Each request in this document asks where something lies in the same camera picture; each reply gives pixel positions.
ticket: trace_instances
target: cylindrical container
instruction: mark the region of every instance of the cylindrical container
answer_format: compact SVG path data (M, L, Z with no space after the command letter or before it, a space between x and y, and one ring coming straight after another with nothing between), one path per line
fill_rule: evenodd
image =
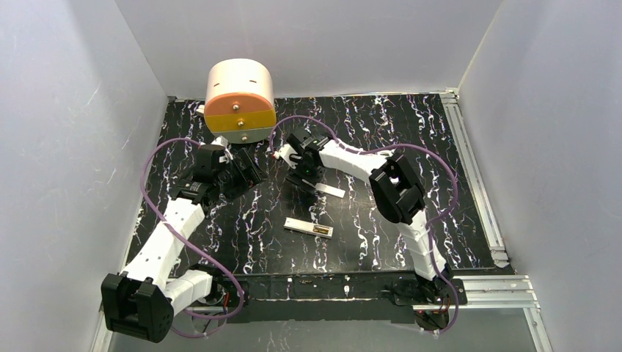
M219 62L210 70L203 110L211 133L230 143L265 139L277 123L268 69L250 59Z

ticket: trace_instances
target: white cylinder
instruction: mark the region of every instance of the white cylinder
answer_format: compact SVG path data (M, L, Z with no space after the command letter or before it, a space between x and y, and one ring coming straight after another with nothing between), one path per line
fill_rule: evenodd
M268 69L251 59L229 59L214 65L208 77L205 103L224 94L251 93L274 106L272 77Z

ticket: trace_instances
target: red wire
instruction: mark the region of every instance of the red wire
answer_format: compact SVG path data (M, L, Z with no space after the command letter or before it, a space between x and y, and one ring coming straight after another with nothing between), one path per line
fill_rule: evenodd
M445 310L442 312L445 313L446 311L448 311L449 307L451 307L451 297L447 297L447 308L445 308Z
M227 304L229 303L229 293L224 297L224 303L222 304L223 308L227 308Z
M437 310L437 312L441 312L443 310L443 307L445 307L445 298L443 298L443 300L441 301L441 306L439 307L439 310Z

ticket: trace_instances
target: black mounting bracket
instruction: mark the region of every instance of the black mounting bracket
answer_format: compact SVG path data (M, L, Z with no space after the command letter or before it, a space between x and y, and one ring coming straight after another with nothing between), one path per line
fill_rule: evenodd
M441 275L450 280L456 292L458 293L459 304L467 303L467 295L464 293L464 283L460 279L453 278L453 269L445 263ZM434 280L429 281L415 274L413 277L400 278L391 283L392 300L400 305L421 304L428 302L434 304L438 298L449 297L453 299L447 283L438 276Z
M229 159L224 147L204 144L196 155L197 162L181 175L170 194L172 199L201 204L204 213L220 194L227 200L236 199L267 178L244 148L231 151Z
M313 193L315 184L322 181L326 171L320 158L320 150L330 140L327 136L312 136L303 128L292 132L286 142L296 151L296 154L290 155L292 161L296 162L296 168L289 169L285 179L300 189Z
M108 274L101 283L106 328L139 339L160 342L169 332L173 307L160 288L144 282Z
M233 282L231 282L231 280L226 277L218 268L197 263L190 266L188 270L201 270L212 276L212 290L210 294L205 297L206 301L210 301L213 298L218 298L221 294L220 291L223 290L224 292L230 294L228 304L229 307L236 307L239 304L240 297L238 296L238 289L235 288ZM250 285L244 279L240 279L239 277L236 279L238 279L240 286L242 286L242 290L244 290L244 307L246 307L249 305L249 300L251 298Z
M372 171L370 186L378 211L392 223L412 224L412 217L425 208L423 185L402 153Z

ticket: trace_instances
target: grey wall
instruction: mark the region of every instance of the grey wall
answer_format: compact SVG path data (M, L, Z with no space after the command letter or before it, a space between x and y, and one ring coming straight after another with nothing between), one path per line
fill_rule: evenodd
M88 351L166 96L114 0L0 4L3 351Z
M619 351L622 3L506 1L460 104L556 351Z
M110 351L535 352L522 309L463 309L459 319L438 340L430 334L420 334L413 326L392 325L388 321L291 320L230 324L208 340L189 340L169 332L157 345L114 334ZM188 333L193 331L188 315L178 315L175 325Z
M219 61L270 70L276 96L456 87L502 0L117 0L167 95L205 98Z

